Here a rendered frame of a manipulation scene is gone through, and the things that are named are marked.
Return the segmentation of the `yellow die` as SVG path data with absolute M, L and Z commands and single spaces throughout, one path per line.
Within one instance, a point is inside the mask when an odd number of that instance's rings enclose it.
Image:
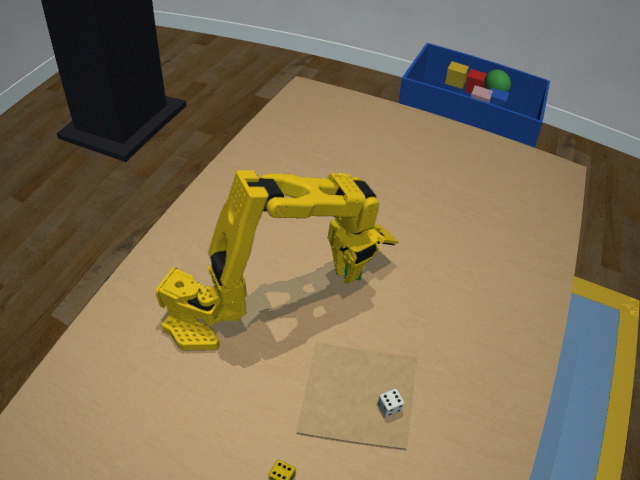
M 296 475 L 296 468 L 281 460 L 277 460 L 270 470 L 269 480 L 293 480 Z

